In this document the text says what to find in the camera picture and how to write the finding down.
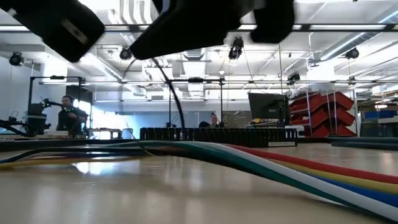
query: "ceiling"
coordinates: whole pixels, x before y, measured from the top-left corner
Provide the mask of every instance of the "ceiling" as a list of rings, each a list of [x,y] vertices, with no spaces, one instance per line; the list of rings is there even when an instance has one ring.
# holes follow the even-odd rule
[[[106,25],[115,24],[148,24],[157,17],[157,12],[149,0],[81,0],[86,4]],[[378,0],[298,0],[296,5],[296,23],[326,23],[326,24],[377,24],[379,22],[397,23],[398,17],[394,15],[398,12],[397,1],[378,1]],[[253,16],[248,14],[241,19],[243,24],[252,24]],[[0,24],[11,24],[18,26],[15,21],[5,12],[0,12]],[[96,63],[78,63],[70,65],[68,75],[81,75],[93,82],[116,81],[114,76],[104,72],[103,67],[98,63],[105,64],[105,67],[112,68],[114,73],[122,75],[130,64],[131,60],[121,60],[119,53],[123,46],[129,45],[139,34],[120,34],[106,33],[99,40],[91,51],[91,54],[98,58]],[[230,62],[228,58],[229,48],[233,39],[241,36],[244,40],[243,54],[237,62]],[[326,54],[341,48],[343,44],[349,42],[349,49],[356,47],[359,50],[357,59],[347,60],[342,55],[346,51],[338,51],[341,54],[332,55],[328,60],[320,60]],[[357,80],[375,79],[395,79],[398,75],[398,33],[381,34],[361,34],[357,32],[293,32],[279,45],[254,44],[251,42],[248,33],[231,32],[224,40],[224,45],[203,49],[203,58],[200,62],[187,61],[184,56],[186,52],[179,54],[166,55],[158,58],[170,77],[174,78],[219,78],[226,80],[239,81],[270,81],[286,80],[293,72],[299,72],[301,80],[347,80],[349,76]],[[39,37],[34,34],[15,34],[2,33],[0,35],[0,51],[9,54],[13,49],[28,49],[33,45],[44,45]],[[46,48],[45,52],[56,55],[55,52]],[[42,58],[42,52],[29,55],[31,59],[38,63],[46,63]],[[313,63],[308,61],[314,57],[317,65],[316,72],[312,71]],[[127,81],[159,81],[162,76],[156,72],[150,62],[135,62],[126,72]],[[345,84],[337,85],[337,89],[348,91],[357,88],[357,92],[362,94],[380,94],[376,91],[377,84],[358,84],[349,86]],[[209,85],[176,85],[182,98],[219,98],[220,86],[217,84]],[[120,88],[115,85],[90,85],[87,88],[98,92],[130,92],[135,88]],[[138,88],[145,89],[145,98],[152,96],[163,96],[168,98],[169,91],[163,85],[142,85]],[[227,84],[223,86],[230,98],[244,98],[247,91],[281,92],[281,85],[270,85],[266,83],[257,84]],[[307,85],[282,85],[283,93],[287,91],[305,90]],[[389,93],[395,94],[397,91],[392,85],[381,88]],[[143,96],[133,95],[132,97],[142,98]]]

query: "red shelving unit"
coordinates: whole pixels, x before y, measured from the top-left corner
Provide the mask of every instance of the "red shelving unit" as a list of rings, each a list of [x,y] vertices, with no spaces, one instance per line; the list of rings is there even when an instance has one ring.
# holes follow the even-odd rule
[[[292,115],[291,124],[304,126],[306,137],[311,136],[311,131],[315,138],[324,138],[331,134],[355,136],[355,133],[346,128],[355,120],[355,117],[347,112],[353,104],[353,100],[340,92],[328,95],[322,95],[319,92],[308,93],[308,101],[307,94],[304,93],[293,98],[293,103],[289,105]]]

